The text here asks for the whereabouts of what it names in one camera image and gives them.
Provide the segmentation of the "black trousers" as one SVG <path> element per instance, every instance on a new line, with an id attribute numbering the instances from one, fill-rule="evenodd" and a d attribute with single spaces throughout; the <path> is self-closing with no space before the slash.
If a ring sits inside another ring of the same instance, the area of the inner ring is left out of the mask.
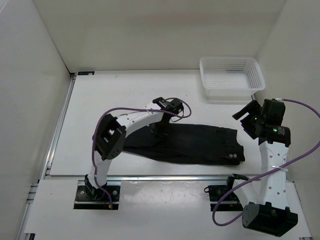
<path id="1" fill-rule="evenodd" d="M 236 129 L 211 125 L 153 123 L 130 134 L 123 150 L 173 164 L 238 166 L 246 159 L 237 133 Z"/>

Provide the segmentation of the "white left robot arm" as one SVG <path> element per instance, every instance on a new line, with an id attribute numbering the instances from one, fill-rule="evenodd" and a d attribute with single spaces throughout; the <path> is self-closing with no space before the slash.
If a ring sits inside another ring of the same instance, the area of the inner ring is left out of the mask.
<path id="1" fill-rule="evenodd" d="M 144 108 L 112 108 L 104 113 L 92 136 L 90 173 L 85 176 L 85 191 L 93 200 L 100 200 L 107 192 L 107 173 L 111 162 L 122 151 L 125 139 L 133 132 L 153 123 L 167 124 L 184 109 L 177 98 L 170 101 L 154 99 Z"/>

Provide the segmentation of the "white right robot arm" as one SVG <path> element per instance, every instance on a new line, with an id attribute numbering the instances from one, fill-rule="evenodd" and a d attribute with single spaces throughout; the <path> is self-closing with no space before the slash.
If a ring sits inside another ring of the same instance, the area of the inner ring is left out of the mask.
<path id="1" fill-rule="evenodd" d="M 258 139 L 261 155 L 259 192 L 253 189 L 247 176 L 232 174 L 224 193 L 230 200 L 238 199 L 243 207 L 242 225 L 246 229 L 281 237 L 298 223 L 298 215 L 291 212 L 287 199 L 286 176 L 283 167 L 289 156 L 291 131 L 282 125 L 285 114 L 283 102 L 266 99 L 263 105 L 252 100 L 232 117 L 239 120 L 244 131 Z"/>

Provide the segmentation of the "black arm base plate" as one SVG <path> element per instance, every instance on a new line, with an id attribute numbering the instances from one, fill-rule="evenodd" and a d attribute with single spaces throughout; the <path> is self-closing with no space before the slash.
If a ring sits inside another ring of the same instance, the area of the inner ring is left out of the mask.
<path id="1" fill-rule="evenodd" d="M 93 196 L 87 189 L 84 181 L 79 181 L 77 184 L 76 194 L 74 198 L 73 208 L 75 210 L 113 210 L 119 209 L 121 185 L 107 185 L 106 190 L 111 196 L 112 204 L 108 195 L 99 189 L 97 195 Z"/>

